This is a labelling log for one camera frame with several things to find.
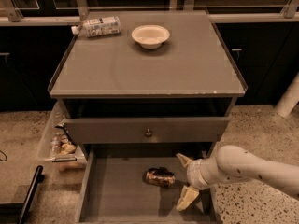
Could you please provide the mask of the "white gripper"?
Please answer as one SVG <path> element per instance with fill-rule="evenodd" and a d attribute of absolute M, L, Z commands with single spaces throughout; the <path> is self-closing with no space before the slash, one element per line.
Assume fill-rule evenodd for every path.
<path fill-rule="evenodd" d="M 202 159 L 193 161 L 181 153 L 177 154 L 177 158 L 180 160 L 182 166 L 187 168 L 187 180 L 190 184 L 190 186 L 183 186 L 176 206 L 178 211 L 183 211 L 198 197 L 199 190 L 207 189 L 209 185 L 202 176 Z"/>

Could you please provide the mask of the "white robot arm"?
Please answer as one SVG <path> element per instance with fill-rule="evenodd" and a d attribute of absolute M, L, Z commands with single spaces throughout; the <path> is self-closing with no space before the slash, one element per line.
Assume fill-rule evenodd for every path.
<path fill-rule="evenodd" d="M 177 154 L 186 169 L 189 186 L 182 188 L 176 209 L 185 210 L 201 190 L 215 184 L 259 180 L 294 199 L 299 199 L 299 167 L 259 158 L 244 148 L 223 146 L 213 157 L 192 160 Z"/>

